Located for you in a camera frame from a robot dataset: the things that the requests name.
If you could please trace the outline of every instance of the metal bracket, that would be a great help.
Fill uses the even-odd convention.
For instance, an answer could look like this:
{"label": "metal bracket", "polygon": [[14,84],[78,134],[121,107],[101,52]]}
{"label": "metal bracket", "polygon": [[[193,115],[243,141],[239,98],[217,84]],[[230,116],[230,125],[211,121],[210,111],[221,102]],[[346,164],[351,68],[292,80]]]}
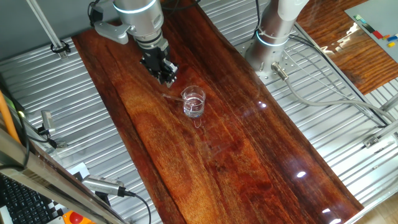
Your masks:
{"label": "metal bracket", "polygon": [[395,96],[393,96],[389,101],[387,101],[386,103],[384,103],[380,109],[382,109],[383,111],[387,112],[391,109],[393,109],[395,106],[398,105],[398,94],[396,94]]}
{"label": "metal bracket", "polygon": [[370,138],[365,140],[363,144],[367,147],[370,148],[374,144],[379,143],[383,139],[393,136],[394,138],[398,139],[398,120],[394,121],[393,123],[389,124],[387,127],[385,127],[383,130],[379,131],[376,134],[373,134]]}
{"label": "metal bracket", "polygon": [[122,24],[120,26],[113,26],[107,22],[98,21],[94,23],[94,28],[99,35],[109,38],[117,43],[126,44],[129,42],[127,30],[131,28],[130,25]]}

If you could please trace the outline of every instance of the gray cable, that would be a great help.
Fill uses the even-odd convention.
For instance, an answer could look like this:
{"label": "gray cable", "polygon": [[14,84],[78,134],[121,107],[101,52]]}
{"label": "gray cable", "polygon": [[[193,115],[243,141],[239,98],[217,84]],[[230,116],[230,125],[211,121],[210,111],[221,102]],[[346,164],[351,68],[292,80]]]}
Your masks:
{"label": "gray cable", "polygon": [[378,113],[380,113],[381,115],[385,116],[387,119],[389,119],[391,122],[394,122],[395,119],[387,114],[385,111],[380,110],[379,108],[377,108],[376,106],[370,105],[368,103],[364,103],[364,102],[360,102],[360,101],[356,101],[356,100],[338,100],[338,101],[328,101],[328,102],[312,102],[312,101],[308,101],[304,98],[302,98],[293,88],[292,84],[290,83],[289,79],[285,80],[286,85],[288,86],[288,88],[291,90],[291,92],[293,93],[293,95],[296,96],[296,98],[301,101],[302,103],[305,103],[306,105],[310,105],[310,106],[330,106],[330,105],[340,105],[340,104],[351,104],[351,105],[359,105],[359,106],[364,106],[366,108],[370,108],[370,109],[374,109],[375,111],[377,111]]}

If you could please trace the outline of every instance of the gray pole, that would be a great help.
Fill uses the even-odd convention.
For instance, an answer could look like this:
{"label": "gray pole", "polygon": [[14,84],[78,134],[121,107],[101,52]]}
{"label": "gray pole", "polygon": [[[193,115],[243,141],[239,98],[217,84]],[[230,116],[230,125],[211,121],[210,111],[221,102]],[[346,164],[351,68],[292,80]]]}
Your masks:
{"label": "gray pole", "polygon": [[[55,49],[61,49],[63,47],[60,39],[57,37],[55,34],[54,30],[51,28],[51,25],[47,18],[45,17],[42,9],[40,6],[37,4],[36,0],[26,0],[27,3],[29,4],[30,8],[36,15],[37,19],[39,20],[40,24],[42,25],[44,31],[47,33],[48,37],[51,40],[51,43],[54,45]],[[67,59],[68,55],[65,51],[58,53],[61,59]]]}

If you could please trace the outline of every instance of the wood grain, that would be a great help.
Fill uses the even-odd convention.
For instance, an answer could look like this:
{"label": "wood grain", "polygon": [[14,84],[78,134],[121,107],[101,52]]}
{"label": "wood grain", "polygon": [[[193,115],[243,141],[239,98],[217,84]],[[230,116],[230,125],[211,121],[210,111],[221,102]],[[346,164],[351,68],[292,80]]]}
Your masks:
{"label": "wood grain", "polygon": [[398,63],[345,13],[363,2],[310,0],[297,22],[365,95],[397,78]]}
{"label": "wood grain", "polygon": [[[162,29],[180,65],[170,89],[132,39],[73,41],[164,223],[343,223],[363,208],[199,7]],[[190,85],[206,92],[196,120],[161,97]]]}

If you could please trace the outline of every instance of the wooden board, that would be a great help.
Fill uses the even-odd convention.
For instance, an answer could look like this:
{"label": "wooden board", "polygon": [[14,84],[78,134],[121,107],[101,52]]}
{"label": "wooden board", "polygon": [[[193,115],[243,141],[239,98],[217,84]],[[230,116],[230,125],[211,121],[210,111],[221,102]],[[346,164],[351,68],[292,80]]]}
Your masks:
{"label": "wooden board", "polygon": [[[132,39],[73,41],[164,223],[343,223],[363,208],[200,8],[162,29],[180,65],[170,89]],[[161,97],[190,85],[206,92],[195,121]]]}
{"label": "wooden board", "polygon": [[364,95],[398,77],[398,63],[345,13],[365,1],[310,0],[297,21]]}

